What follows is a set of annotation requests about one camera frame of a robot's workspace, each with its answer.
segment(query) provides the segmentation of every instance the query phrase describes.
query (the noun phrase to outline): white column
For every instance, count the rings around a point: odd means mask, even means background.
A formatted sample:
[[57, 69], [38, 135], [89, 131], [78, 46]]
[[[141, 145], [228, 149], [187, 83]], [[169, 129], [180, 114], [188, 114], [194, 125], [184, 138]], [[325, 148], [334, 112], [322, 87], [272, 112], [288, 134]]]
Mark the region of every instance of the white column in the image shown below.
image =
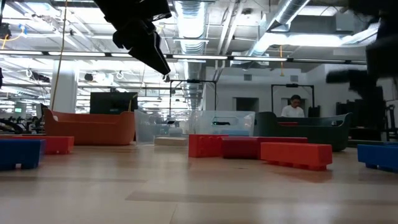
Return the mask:
[[54, 111], [62, 113], [75, 113], [80, 72], [79, 68], [76, 62], [62, 61], [58, 77], [57, 93], [54, 100], [54, 89], [55, 82], [57, 80], [58, 63], [59, 61], [54, 61], [53, 65], [50, 108], [54, 104]]
[[14, 107], [14, 117], [26, 119], [26, 103], [17, 102]]

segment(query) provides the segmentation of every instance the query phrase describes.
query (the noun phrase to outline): ductwork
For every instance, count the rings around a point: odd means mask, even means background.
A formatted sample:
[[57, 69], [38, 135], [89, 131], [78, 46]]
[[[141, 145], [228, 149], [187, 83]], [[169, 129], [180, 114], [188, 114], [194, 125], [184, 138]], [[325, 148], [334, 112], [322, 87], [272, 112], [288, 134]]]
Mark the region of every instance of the ductwork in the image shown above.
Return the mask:
[[[200, 1], [175, 1], [175, 10], [178, 14], [177, 25], [181, 38], [202, 39], [205, 35], [206, 11], [208, 4]], [[205, 42], [197, 40], [181, 41], [183, 54], [200, 55], [205, 53]], [[201, 72], [202, 64], [198, 62], [184, 62], [186, 79], [204, 79]], [[197, 109], [201, 103], [203, 85], [185, 85], [184, 95], [191, 109]]]
[[290, 24], [308, 2], [310, 2], [310, 0], [281, 0], [278, 4], [275, 16], [264, 24], [265, 27], [263, 28], [265, 28], [266, 32], [248, 51], [247, 56], [262, 56], [269, 46], [275, 42], [273, 41], [275, 34], [271, 34], [269, 31], [276, 27]]

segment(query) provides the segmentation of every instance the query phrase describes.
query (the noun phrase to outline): floor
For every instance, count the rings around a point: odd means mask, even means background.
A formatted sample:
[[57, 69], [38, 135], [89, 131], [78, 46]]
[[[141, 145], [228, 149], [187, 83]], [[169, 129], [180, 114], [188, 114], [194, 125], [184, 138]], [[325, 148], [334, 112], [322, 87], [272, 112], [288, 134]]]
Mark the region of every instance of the floor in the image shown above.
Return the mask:
[[175, 147], [77, 147], [0, 172], [1, 224], [398, 223], [398, 175], [356, 150], [327, 172], [188, 159]]

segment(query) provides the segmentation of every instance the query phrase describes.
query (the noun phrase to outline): clear plastic bin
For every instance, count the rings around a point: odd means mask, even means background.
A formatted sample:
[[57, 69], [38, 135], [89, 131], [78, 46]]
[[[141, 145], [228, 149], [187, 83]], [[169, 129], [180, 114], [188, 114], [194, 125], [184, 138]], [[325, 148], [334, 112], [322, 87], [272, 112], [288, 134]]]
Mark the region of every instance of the clear plastic bin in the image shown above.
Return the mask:
[[153, 145], [155, 138], [187, 139], [192, 111], [135, 110], [137, 145]]
[[250, 111], [196, 111], [194, 134], [227, 134], [253, 136], [255, 112]]

